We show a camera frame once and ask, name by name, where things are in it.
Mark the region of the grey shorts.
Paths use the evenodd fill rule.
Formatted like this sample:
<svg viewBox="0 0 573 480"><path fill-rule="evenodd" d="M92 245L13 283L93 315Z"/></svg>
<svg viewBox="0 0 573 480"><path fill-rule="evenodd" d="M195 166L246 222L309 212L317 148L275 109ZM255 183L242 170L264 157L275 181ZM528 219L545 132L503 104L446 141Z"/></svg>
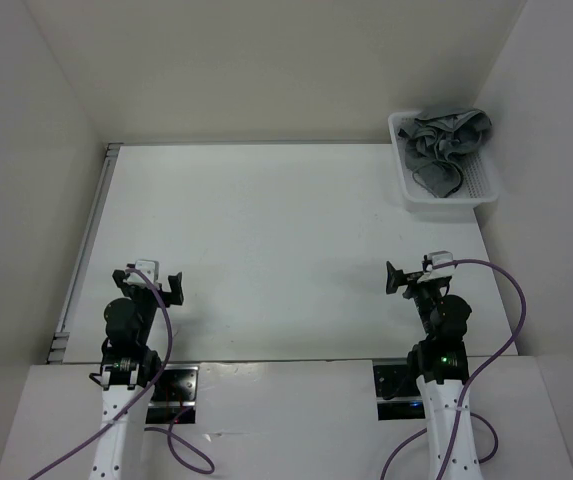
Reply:
<svg viewBox="0 0 573 480"><path fill-rule="evenodd" d="M401 126L404 163L412 179L436 198L448 198L464 181L464 160L480 150L492 130L486 112L473 107L436 106Z"/></svg>

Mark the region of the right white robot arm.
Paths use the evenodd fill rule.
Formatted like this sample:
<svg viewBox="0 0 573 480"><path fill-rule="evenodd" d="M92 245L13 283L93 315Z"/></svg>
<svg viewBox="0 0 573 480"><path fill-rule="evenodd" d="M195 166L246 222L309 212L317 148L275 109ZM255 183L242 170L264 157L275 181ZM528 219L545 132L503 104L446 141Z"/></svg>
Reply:
<svg viewBox="0 0 573 480"><path fill-rule="evenodd" d="M431 479L481 479L472 429L468 358L464 344L472 313L461 297L449 293L452 274L432 271L432 259L422 269L406 273L386 263L386 292L404 288L414 302L426 337L414 345L404 370L406 385L420 393L426 418Z"/></svg>

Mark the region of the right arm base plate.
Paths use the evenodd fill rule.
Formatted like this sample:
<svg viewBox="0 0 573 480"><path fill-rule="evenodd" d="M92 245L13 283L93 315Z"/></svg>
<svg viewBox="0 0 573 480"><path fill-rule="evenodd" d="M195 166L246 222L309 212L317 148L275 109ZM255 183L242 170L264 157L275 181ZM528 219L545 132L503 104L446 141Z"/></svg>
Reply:
<svg viewBox="0 0 573 480"><path fill-rule="evenodd" d="M419 390L400 362L375 362L373 377L379 421L424 419Z"/></svg>

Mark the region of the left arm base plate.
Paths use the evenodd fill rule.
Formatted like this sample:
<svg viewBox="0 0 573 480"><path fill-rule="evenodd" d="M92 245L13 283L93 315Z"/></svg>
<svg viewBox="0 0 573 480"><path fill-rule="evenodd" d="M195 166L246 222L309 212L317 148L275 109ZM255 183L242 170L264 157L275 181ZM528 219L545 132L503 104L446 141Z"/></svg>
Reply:
<svg viewBox="0 0 573 480"><path fill-rule="evenodd" d="M171 365L161 375L149 402L146 424L194 424L199 367Z"/></svg>

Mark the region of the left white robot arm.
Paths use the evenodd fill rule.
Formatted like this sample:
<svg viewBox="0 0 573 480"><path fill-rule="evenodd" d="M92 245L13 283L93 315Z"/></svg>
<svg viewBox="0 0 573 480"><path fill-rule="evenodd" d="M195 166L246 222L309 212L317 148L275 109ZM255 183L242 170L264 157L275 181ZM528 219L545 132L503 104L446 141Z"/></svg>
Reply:
<svg viewBox="0 0 573 480"><path fill-rule="evenodd" d="M164 391L170 360L152 350L148 338L156 314L169 321L168 308L184 302L182 274L170 275L164 290L158 272L158 263L138 261L112 274L122 296L104 309L102 426L91 479L135 479L139 473L148 404Z"/></svg>

